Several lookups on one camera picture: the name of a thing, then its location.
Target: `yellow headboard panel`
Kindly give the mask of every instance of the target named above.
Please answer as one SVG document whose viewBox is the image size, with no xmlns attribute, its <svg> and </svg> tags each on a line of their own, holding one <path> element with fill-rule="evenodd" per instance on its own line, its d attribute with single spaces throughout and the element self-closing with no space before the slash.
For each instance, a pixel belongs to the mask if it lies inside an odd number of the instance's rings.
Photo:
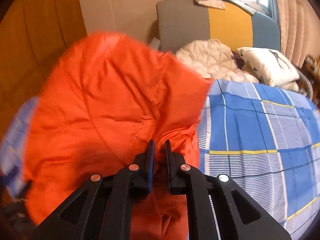
<svg viewBox="0 0 320 240">
<path fill-rule="evenodd" d="M 231 50 L 252 47 L 251 16 L 234 4 L 225 2 L 226 9 L 209 8 L 210 37 L 218 39 Z"/>
</svg>

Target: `wall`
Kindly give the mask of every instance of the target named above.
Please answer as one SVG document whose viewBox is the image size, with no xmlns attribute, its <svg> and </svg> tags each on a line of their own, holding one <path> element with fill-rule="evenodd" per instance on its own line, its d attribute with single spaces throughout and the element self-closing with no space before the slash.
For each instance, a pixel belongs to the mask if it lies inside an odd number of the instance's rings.
<svg viewBox="0 0 320 240">
<path fill-rule="evenodd" d="M 87 33 L 125 32 L 149 42 L 158 36 L 156 3 L 160 0 L 80 0 Z"/>
</svg>

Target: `beige quilted blanket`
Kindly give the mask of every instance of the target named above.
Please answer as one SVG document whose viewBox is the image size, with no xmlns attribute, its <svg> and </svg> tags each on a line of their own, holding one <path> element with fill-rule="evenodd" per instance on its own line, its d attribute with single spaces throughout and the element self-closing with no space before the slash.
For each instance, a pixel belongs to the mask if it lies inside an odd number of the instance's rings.
<svg viewBox="0 0 320 240">
<path fill-rule="evenodd" d="M 177 58 L 204 78 L 259 83 L 236 65 L 231 49 L 217 39 L 193 41 L 176 53 Z"/>
<path fill-rule="evenodd" d="M 277 0 L 281 53 L 302 67 L 306 55 L 320 54 L 320 20 L 307 0 Z"/>
</svg>

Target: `white pillow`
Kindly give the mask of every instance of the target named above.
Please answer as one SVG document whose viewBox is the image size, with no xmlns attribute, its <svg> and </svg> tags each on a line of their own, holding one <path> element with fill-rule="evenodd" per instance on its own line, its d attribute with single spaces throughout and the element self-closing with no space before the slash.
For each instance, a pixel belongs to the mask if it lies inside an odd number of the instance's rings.
<svg viewBox="0 0 320 240">
<path fill-rule="evenodd" d="M 275 87 L 299 79 L 296 68 L 277 50 L 248 47 L 236 50 L 250 64 L 260 83 Z"/>
</svg>

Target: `orange puffer jacket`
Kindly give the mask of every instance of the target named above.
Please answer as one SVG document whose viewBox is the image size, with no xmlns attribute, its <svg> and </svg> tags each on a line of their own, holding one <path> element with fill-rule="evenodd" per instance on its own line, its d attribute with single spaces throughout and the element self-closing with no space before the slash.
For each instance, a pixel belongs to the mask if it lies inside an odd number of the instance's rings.
<svg viewBox="0 0 320 240">
<path fill-rule="evenodd" d="M 185 196 L 166 188 L 172 150 L 199 165 L 196 127 L 212 80 L 170 53 L 119 33 L 96 33 L 69 49 L 49 77 L 32 120 L 24 160 L 32 180 L 26 207 L 36 224 L 92 174 L 109 176 L 156 143 L 154 189 L 132 208 L 131 239 L 186 239 Z"/>
</svg>

